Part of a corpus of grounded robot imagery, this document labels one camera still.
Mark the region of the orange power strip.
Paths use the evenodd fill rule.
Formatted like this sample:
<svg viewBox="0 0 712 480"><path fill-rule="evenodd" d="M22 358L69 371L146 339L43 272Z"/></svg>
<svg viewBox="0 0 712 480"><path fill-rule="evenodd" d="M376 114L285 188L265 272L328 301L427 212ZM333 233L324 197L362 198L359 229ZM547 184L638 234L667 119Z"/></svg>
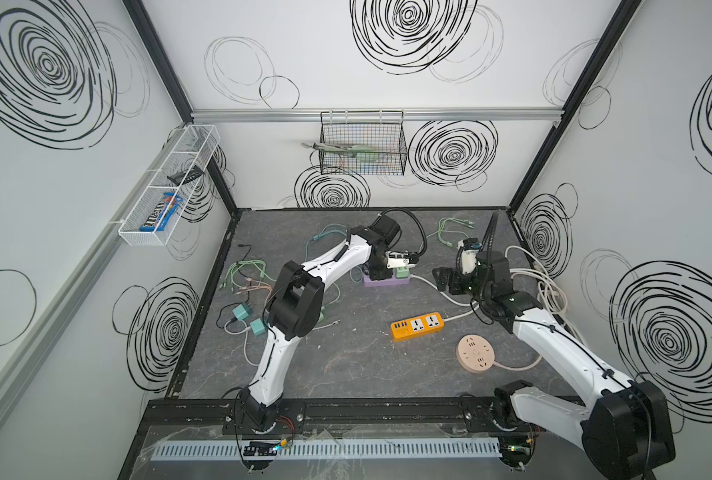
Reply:
<svg viewBox="0 0 712 480"><path fill-rule="evenodd" d="M426 336L441 331L445 322L438 312L412 317L393 322L390 326L393 341L396 343Z"/></svg>

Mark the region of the purple power strip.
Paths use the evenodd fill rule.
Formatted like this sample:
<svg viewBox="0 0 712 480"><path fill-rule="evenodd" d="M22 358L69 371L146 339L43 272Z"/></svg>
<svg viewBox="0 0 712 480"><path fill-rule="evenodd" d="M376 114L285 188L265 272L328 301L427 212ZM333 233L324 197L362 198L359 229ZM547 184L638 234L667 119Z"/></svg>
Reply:
<svg viewBox="0 0 712 480"><path fill-rule="evenodd" d="M363 284L367 288L388 288L388 287L398 287L398 286L405 286L410 283L411 279L409 277L406 278L396 278L396 277L391 277L387 279L382 279L382 280L372 280L369 276L366 276L363 279Z"/></svg>

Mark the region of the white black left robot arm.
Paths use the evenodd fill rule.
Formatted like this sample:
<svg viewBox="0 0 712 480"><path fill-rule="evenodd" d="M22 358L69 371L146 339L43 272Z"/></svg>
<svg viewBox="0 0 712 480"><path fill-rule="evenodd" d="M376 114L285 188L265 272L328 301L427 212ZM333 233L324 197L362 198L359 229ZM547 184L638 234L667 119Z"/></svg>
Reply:
<svg viewBox="0 0 712 480"><path fill-rule="evenodd" d="M406 214L420 233L419 247L398 250L402 229L391 212ZM398 207L380 212L369 225L349 230L322 255L303 263L283 265L262 310L267 327L263 355L252 380L237 393L236 411L259 432L273 429L284 394L285 379L300 341L317 326L324 295L351 270L364 266L366 276L382 281L398 268L413 268L428 249L426 232L414 213Z"/></svg>

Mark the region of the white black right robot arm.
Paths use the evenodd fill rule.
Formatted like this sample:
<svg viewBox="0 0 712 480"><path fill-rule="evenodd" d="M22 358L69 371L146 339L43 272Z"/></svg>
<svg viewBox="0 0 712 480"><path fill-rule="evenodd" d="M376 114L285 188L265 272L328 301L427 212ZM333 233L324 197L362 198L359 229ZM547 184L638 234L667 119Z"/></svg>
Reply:
<svg viewBox="0 0 712 480"><path fill-rule="evenodd" d="M535 424L583 450L607 479L649 478L673 461L676 446L664 393L605 362L574 338L533 295L519 291L501 252L477 252L472 266L438 267L441 292L469 296L473 312L529 345L573 388L580 402L526 381L496 389L495 421Z"/></svg>

